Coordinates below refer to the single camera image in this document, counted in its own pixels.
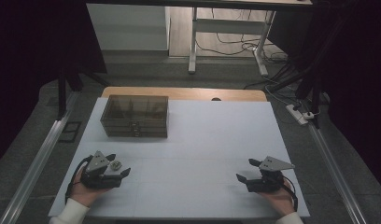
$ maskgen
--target white tabletop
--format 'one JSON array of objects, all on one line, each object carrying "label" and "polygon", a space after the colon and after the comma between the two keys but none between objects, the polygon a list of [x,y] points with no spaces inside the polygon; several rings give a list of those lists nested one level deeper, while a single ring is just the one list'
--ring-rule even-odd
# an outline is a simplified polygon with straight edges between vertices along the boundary
[{"label": "white tabletop", "polygon": [[[99,198],[88,213],[115,219],[249,219],[277,217],[236,174],[260,177],[248,159],[272,156],[290,162],[270,103],[169,101],[168,138],[107,137],[100,122],[107,98],[99,98],[78,150],[49,212],[64,209],[66,186],[78,163],[100,150],[132,168],[121,186]],[[293,170],[298,213],[309,217]]]}]

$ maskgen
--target transparent plastic box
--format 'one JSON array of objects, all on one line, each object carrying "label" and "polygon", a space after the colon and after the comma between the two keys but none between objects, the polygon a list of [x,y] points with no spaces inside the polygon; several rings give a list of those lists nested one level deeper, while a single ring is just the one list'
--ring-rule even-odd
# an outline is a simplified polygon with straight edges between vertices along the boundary
[{"label": "transparent plastic box", "polygon": [[101,122],[108,136],[167,137],[168,96],[110,95]]}]

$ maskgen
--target power strip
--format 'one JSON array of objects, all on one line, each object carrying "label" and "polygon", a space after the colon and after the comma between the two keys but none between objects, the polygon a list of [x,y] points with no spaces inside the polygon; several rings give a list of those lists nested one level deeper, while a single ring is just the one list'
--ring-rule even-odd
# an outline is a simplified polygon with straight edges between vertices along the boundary
[{"label": "power strip", "polygon": [[307,120],[304,119],[303,114],[299,112],[298,110],[293,110],[293,105],[287,105],[287,110],[290,112],[290,114],[298,121],[299,124],[305,125],[308,123]]}]

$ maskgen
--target white sleeve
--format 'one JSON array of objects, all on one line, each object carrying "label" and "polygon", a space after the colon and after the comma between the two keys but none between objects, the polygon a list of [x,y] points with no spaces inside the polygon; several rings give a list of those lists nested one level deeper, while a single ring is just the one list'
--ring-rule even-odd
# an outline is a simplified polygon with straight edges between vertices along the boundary
[{"label": "white sleeve", "polygon": [[69,198],[62,213],[57,217],[52,217],[49,224],[81,224],[89,209]]},{"label": "white sleeve", "polygon": [[298,213],[294,212],[280,218],[275,224],[303,224]]}]

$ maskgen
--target hand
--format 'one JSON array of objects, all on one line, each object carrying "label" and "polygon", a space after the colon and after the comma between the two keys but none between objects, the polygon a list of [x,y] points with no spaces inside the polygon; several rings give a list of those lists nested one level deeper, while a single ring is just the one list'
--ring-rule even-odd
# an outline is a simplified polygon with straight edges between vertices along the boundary
[{"label": "hand", "polygon": [[87,207],[90,207],[92,203],[103,193],[111,189],[88,189],[80,182],[80,176],[85,167],[82,167],[74,179],[74,185],[70,198],[81,203]]},{"label": "hand", "polygon": [[[284,180],[284,184],[290,188],[289,182]],[[286,216],[288,214],[294,213],[295,209],[292,204],[292,197],[284,189],[273,193],[259,193],[263,198],[265,198],[273,206],[273,208],[280,214],[280,216]]]}]

